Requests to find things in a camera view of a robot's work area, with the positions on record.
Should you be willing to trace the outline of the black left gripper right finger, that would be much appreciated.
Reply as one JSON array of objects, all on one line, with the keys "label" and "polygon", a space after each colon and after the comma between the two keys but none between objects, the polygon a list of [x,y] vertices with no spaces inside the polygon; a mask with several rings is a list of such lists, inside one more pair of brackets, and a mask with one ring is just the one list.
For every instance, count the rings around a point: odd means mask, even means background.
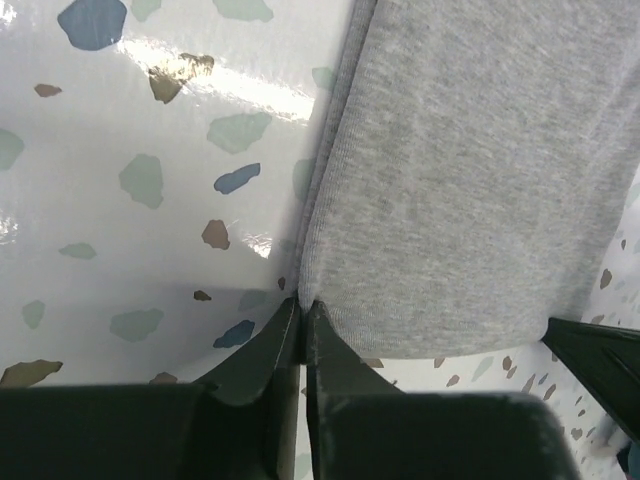
[{"label": "black left gripper right finger", "polygon": [[317,479],[577,479],[560,424],[515,392],[405,393],[369,367],[315,302],[306,414]]}]

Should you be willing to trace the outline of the grey tank top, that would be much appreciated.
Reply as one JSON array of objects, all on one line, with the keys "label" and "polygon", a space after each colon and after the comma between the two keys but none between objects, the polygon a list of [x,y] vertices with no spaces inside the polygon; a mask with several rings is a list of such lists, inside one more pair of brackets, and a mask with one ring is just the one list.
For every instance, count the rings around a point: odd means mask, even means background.
[{"label": "grey tank top", "polygon": [[635,1],[358,1],[301,225],[300,304],[365,358],[579,319],[639,164]]}]

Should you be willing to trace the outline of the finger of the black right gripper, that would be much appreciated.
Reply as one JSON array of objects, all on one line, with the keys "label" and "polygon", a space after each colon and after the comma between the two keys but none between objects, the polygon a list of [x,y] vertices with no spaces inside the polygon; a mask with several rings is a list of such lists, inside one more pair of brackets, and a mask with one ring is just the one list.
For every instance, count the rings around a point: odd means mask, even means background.
[{"label": "finger of the black right gripper", "polygon": [[639,332],[551,318],[542,341],[637,443]]}]

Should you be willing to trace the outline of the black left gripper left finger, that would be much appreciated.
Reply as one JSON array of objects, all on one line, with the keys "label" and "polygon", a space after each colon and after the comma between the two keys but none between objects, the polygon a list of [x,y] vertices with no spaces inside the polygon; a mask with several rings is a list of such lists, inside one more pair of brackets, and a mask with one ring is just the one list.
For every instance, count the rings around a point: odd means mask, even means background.
[{"label": "black left gripper left finger", "polygon": [[298,301],[190,383],[8,388],[5,479],[290,479]]}]

